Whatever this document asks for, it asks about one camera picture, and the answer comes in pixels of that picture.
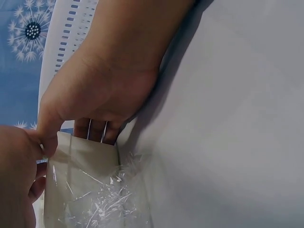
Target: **skin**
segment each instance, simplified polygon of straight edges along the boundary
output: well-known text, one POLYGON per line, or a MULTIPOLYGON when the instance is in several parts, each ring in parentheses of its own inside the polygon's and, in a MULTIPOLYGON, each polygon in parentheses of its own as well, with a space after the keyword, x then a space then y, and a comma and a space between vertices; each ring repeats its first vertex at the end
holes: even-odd
POLYGON ((47 164, 34 132, 0 126, 0 209, 1 227, 34 228, 32 206, 45 188, 47 164))
POLYGON ((99 2, 88 37, 42 98, 37 131, 0 126, 3 227, 35 227, 32 203, 45 188, 47 168, 36 160, 54 155, 65 120, 76 120, 77 137, 115 143, 123 122, 140 109, 154 87, 162 57, 193 3, 99 2))
POLYGON ((76 120, 77 137, 115 143, 154 87, 162 57, 193 3, 99 2, 86 40, 42 98, 37 130, 46 155, 55 153, 65 120, 76 120))

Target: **white dandelion pattern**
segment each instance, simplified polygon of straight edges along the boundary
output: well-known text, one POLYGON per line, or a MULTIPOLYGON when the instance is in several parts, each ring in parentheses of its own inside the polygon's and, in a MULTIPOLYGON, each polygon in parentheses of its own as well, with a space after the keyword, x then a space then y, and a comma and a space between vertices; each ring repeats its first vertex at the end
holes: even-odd
POLYGON ((8 26, 8 44, 16 59, 31 62, 43 57, 50 18, 55 0, 25 0, 8 26))
POLYGON ((25 121, 18 121, 17 124, 14 125, 14 127, 22 128, 22 129, 31 129, 36 130, 37 129, 37 123, 31 123, 30 126, 25 121))
POLYGON ((18 127, 18 128, 22 128, 22 129, 26 129, 28 127, 28 124, 24 121, 22 122, 19 122, 17 124, 14 125, 15 127, 18 127))

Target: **perforated edge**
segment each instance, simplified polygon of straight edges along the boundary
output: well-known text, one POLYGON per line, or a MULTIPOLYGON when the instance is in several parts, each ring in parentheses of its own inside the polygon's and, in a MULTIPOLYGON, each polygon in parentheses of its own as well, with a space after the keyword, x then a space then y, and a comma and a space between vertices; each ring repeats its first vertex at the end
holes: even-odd
MULTIPOLYGON (((41 98, 52 78, 86 38, 98 0, 57 0, 50 22, 43 55, 38 112, 41 98)), ((73 128, 65 122, 62 129, 73 128)))

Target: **blue fabric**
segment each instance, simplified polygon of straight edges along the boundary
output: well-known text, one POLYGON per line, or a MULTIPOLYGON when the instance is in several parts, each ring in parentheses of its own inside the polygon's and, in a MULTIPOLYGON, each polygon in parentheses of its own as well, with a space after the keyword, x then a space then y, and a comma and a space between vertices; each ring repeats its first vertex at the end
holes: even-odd
POLYGON ((0 0, 0 124, 35 128, 42 55, 55 0, 0 0))

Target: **plastic wrapping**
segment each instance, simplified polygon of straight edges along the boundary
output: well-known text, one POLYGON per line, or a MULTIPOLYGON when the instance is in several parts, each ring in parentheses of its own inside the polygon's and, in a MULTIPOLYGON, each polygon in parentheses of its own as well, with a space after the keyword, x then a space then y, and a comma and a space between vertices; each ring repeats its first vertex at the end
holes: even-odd
POLYGON ((45 228, 151 227, 138 164, 130 157, 118 165, 114 153, 114 147, 60 134, 48 166, 45 228))

